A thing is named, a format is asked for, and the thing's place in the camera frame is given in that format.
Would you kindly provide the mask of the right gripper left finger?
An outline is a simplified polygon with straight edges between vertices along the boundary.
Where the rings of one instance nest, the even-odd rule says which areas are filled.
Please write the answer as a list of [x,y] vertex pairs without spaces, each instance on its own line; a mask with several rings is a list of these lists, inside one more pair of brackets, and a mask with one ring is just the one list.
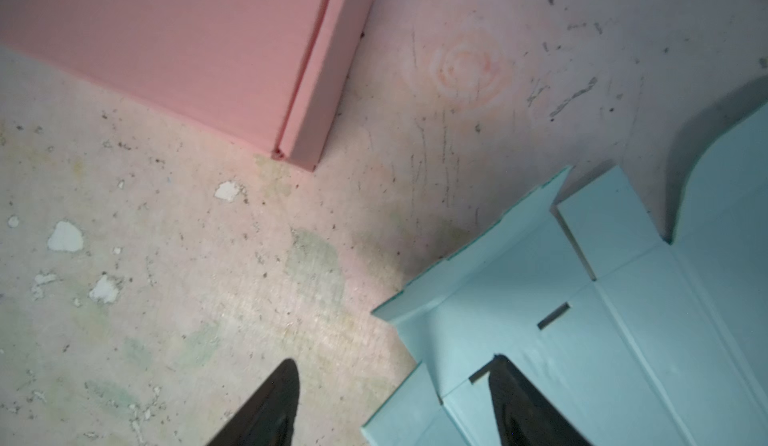
[[209,446],[289,446],[300,397],[296,362],[283,360]]

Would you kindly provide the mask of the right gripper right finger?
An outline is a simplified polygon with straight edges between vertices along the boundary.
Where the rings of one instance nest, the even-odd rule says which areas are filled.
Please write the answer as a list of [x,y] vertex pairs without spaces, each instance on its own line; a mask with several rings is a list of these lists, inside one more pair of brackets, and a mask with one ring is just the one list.
[[502,445],[590,445],[506,356],[489,363],[488,384]]

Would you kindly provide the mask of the light blue paper box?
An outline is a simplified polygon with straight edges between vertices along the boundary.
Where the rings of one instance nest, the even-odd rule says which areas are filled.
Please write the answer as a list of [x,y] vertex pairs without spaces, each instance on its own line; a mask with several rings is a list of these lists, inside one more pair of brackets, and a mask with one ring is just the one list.
[[767,111],[717,138],[663,239],[619,167],[566,173],[374,315],[415,369],[363,425],[372,445],[501,445],[506,356],[591,445],[767,441]]

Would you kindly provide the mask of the pink paper box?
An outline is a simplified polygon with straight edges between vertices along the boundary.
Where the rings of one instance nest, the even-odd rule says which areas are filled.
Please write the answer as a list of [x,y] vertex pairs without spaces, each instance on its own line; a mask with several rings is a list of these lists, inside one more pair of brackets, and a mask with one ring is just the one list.
[[305,170],[373,0],[1,0],[1,40]]

